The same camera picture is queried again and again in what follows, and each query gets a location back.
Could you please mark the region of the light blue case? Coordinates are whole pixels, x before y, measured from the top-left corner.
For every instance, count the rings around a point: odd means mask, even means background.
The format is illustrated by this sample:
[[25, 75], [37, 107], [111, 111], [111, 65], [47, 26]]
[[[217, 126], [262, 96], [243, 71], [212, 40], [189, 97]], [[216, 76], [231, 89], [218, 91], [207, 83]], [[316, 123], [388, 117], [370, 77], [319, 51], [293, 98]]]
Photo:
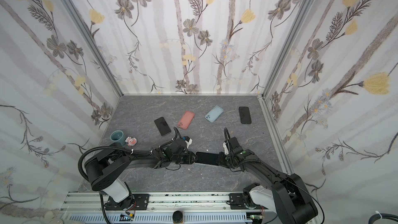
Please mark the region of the light blue case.
[[205, 115], [205, 119], [213, 123], [222, 115], [223, 112], [224, 109], [216, 105]]
[[209, 166], [218, 166], [218, 158], [219, 155], [216, 153], [208, 153], [208, 152], [196, 152], [196, 163], [209, 165]]

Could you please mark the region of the black phone case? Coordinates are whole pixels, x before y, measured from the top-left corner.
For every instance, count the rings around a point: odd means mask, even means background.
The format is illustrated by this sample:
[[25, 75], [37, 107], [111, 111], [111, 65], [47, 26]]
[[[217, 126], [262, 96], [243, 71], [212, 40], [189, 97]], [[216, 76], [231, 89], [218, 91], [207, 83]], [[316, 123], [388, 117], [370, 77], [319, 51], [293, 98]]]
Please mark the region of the black phone case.
[[240, 123], [242, 124], [252, 123], [249, 107], [241, 106], [238, 108], [238, 111], [239, 111]]

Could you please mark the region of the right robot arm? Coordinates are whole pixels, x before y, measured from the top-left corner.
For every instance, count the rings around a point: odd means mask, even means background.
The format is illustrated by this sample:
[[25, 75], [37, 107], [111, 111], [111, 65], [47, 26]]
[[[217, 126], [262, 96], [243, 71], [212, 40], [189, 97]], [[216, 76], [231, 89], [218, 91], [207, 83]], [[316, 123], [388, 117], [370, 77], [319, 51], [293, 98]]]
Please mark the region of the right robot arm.
[[271, 191], [275, 213], [283, 224], [305, 224], [318, 216], [315, 199], [297, 174], [283, 173], [264, 161], [253, 151], [244, 150], [237, 138], [226, 138], [224, 152], [217, 163], [228, 169], [240, 169], [254, 175], [260, 185]]

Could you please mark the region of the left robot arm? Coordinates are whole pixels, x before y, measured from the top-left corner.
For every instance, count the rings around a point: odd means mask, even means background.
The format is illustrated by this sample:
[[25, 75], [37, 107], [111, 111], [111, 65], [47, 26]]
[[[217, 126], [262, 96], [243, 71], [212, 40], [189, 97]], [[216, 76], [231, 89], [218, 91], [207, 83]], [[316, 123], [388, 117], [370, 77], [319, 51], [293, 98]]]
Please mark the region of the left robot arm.
[[99, 146], [81, 155], [78, 171], [91, 189], [100, 193], [100, 199], [108, 196], [108, 201], [103, 203], [104, 210], [128, 210], [134, 207], [136, 200], [119, 176], [133, 168], [163, 169], [172, 163], [194, 164], [198, 157], [188, 145], [185, 137], [177, 137], [148, 151], [128, 149], [120, 144]]

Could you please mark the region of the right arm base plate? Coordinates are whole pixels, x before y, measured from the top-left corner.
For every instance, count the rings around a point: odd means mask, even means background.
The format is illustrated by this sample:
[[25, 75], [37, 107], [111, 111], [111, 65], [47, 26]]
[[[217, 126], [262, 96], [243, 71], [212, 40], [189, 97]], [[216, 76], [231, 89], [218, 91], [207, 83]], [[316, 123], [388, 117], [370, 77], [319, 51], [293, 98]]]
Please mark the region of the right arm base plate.
[[240, 209], [240, 210], [262, 209], [260, 205], [254, 204], [253, 200], [246, 193], [229, 194], [229, 201], [227, 202], [227, 204], [231, 207], [231, 209]]

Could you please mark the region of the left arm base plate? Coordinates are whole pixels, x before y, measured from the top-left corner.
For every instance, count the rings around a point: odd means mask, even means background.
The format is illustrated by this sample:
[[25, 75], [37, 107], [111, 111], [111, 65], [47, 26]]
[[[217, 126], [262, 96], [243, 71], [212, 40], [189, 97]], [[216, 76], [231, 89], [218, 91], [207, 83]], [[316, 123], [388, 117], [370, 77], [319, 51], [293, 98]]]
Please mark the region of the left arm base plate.
[[149, 197], [150, 194], [133, 194], [120, 203], [109, 197], [104, 206], [107, 211], [127, 211], [129, 209], [145, 211], [149, 203]]

